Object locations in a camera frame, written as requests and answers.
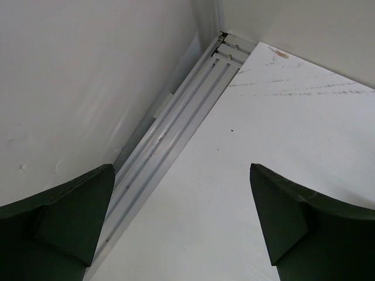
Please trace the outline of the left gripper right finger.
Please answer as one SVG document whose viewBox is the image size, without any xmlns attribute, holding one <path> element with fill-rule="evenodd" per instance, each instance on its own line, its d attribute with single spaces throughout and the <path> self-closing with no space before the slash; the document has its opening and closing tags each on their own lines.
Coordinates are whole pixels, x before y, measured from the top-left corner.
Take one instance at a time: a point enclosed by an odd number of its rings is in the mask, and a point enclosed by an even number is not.
<svg viewBox="0 0 375 281">
<path fill-rule="evenodd" d="M 296 184 L 253 163 L 250 184 L 280 280 L 374 280 L 374 210 Z"/>
</svg>

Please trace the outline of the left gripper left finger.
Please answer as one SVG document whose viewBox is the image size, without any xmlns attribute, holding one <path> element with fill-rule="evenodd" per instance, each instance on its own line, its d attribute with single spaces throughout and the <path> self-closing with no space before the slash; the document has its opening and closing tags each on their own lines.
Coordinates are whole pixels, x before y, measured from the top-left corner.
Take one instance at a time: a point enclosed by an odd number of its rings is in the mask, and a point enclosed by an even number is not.
<svg viewBox="0 0 375 281">
<path fill-rule="evenodd" d="M 1 280 L 83 280 L 114 189 L 112 164 L 1 207 Z"/>
</svg>

